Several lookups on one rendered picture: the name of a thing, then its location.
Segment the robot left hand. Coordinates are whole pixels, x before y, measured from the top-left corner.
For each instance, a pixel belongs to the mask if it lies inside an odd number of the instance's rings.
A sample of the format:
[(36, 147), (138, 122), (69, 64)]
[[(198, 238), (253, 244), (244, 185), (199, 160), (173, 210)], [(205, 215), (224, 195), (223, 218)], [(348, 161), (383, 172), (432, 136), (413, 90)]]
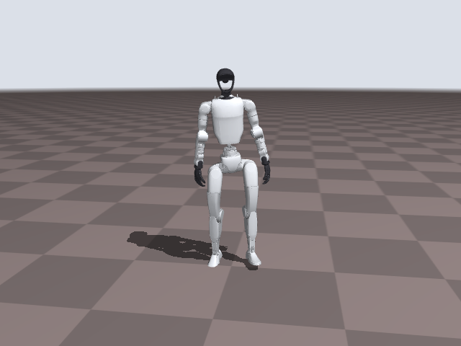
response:
[(263, 180), (266, 180), (262, 184), (266, 184), (268, 183), (269, 178), (270, 178), (270, 166), (269, 166), (270, 161), (269, 160), (267, 161), (267, 158), (263, 156), (261, 158), (261, 162), (262, 162), (262, 165), (264, 165), (264, 170), (265, 170), (265, 175), (264, 175)]

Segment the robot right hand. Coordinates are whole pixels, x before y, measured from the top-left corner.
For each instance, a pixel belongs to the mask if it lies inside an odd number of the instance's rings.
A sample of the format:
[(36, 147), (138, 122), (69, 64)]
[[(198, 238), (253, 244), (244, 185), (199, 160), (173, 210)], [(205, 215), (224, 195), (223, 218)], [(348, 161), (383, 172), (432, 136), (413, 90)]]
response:
[(203, 165), (202, 161), (198, 161), (198, 166), (194, 165), (194, 168), (195, 168), (194, 179), (195, 179), (195, 181), (197, 182), (198, 185), (205, 187), (205, 185), (203, 185), (201, 183), (201, 180), (202, 180), (202, 182), (205, 183), (205, 181), (202, 178), (202, 172), (201, 172), (201, 169), (203, 168), (202, 165)]

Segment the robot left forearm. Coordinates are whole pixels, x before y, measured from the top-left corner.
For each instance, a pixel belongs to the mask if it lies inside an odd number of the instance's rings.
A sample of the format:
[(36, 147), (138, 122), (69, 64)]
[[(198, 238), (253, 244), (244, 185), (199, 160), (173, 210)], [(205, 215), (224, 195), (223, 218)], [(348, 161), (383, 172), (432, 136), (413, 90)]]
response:
[[(262, 129), (261, 129), (261, 131), (262, 131), (262, 134), (263, 134)], [(269, 160), (269, 155), (267, 154), (267, 148), (266, 148), (266, 145), (265, 145), (264, 134), (263, 134), (263, 136), (260, 136), (260, 137), (256, 138), (254, 141), (255, 141), (255, 144), (257, 146), (257, 150), (259, 152), (259, 155), (260, 155), (260, 161), (261, 161), (261, 158), (263, 156), (265, 156), (267, 158), (267, 161), (268, 161)]]

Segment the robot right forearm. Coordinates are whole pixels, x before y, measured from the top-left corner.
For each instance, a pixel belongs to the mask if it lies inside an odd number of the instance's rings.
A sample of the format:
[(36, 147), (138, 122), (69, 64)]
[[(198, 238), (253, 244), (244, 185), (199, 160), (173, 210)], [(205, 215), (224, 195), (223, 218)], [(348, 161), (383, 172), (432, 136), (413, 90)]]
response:
[(196, 142), (195, 142), (195, 154), (194, 154), (194, 164), (198, 166), (198, 161), (203, 161), (204, 159), (204, 152), (205, 152), (205, 142), (198, 141), (199, 140), (199, 132), (197, 132)]

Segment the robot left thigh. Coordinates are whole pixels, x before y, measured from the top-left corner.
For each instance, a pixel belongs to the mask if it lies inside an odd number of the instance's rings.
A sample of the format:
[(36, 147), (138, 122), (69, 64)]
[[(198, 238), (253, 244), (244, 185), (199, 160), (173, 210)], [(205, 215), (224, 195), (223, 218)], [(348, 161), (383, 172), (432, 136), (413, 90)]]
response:
[(243, 181), (246, 196), (246, 205), (242, 207), (243, 217), (249, 218), (251, 212), (256, 212), (258, 201), (258, 169), (256, 163), (250, 159), (242, 159)]

